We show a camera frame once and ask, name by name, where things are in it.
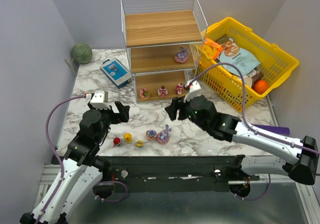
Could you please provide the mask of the pink bear cake car toy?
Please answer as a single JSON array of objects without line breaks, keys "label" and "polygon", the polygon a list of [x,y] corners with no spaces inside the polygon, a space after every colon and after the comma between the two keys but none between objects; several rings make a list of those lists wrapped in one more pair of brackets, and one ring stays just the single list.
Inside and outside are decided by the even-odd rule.
[{"label": "pink bear cake car toy", "polygon": [[168,96],[168,90],[164,85],[157,90],[157,93],[159,98],[164,98]]}]

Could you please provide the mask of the purple unicorn pink donut toy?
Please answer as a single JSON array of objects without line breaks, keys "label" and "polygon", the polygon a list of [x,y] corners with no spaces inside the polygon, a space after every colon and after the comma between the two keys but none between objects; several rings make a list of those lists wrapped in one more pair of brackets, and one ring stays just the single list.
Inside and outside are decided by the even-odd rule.
[{"label": "purple unicorn pink donut toy", "polygon": [[174,60],[177,62],[177,63],[185,63],[187,62],[188,58],[189,58],[189,52],[183,48],[183,47],[180,47],[180,51],[174,56]]}]

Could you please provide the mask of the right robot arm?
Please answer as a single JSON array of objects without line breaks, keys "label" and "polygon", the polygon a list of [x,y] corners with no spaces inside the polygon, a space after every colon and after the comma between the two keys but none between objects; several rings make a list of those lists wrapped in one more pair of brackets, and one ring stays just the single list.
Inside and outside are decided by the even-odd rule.
[{"label": "right robot arm", "polygon": [[277,156],[270,164],[254,164],[244,157],[241,170],[250,176],[278,174],[301,184],[315,184],[320,153],[310,136],[297,139],[260,129],[244,119],[218,112],[203,95],[190,101],[175,97],[165,111],[172,121],[188,119],[217,140],[249,145]]}]

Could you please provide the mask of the purple bunny orange ring toy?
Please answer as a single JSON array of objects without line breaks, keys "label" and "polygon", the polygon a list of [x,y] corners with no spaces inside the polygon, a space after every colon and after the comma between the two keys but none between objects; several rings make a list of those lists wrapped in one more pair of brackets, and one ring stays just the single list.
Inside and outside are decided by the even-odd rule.
[{"label": "purple bunny orange ring toy", "polygon": [[155,140],[157,136],[157,132],[155,130],[147,130],[146,131],[146,137],[149,140]]}]

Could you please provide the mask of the pink bear strawberry tart toy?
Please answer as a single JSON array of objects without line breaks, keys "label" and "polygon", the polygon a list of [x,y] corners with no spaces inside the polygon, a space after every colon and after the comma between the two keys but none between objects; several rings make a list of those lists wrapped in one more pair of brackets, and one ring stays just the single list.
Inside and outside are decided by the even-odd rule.
[{"label": "pink bear strawberry tart toy", "polygon": [[146,99],[149,99],[151,95],[148,90],[146,90],[145,88],[142,88],[139,90],[139,96],[143,100],[146,100]]}]

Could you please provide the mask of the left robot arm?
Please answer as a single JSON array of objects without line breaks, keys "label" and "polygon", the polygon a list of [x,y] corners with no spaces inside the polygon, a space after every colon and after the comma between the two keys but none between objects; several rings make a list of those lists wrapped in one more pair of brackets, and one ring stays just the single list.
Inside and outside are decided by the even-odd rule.
[{"label": "left robot arm", "polygon": [[79,131],[68,144],[60,171],[48,192],[30,213],[20,219],[22,224],[66,224],[89,191],[103,178],[111,177],[109,162],[97,155],[111,124],[129,121],[130,107],[115,102],[118,112],[104,101],[90,101],[79,123]]}]

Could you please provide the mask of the purple bunny pink donut toy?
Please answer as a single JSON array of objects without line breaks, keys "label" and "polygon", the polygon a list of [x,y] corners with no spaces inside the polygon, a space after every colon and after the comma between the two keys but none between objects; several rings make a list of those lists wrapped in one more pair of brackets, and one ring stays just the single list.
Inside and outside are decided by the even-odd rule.
[{"label": "purple bunny pink donut toy", "polygon": [[162,130],[161,132],[157,133],[155,139],[156,141],[159,143],[159,144],[166,144],[169,139],[170,139],[170,136],[169,136],[169,132],[171,132],[171,128],[169,127],[168,124],[165,125],[165,129]]}]

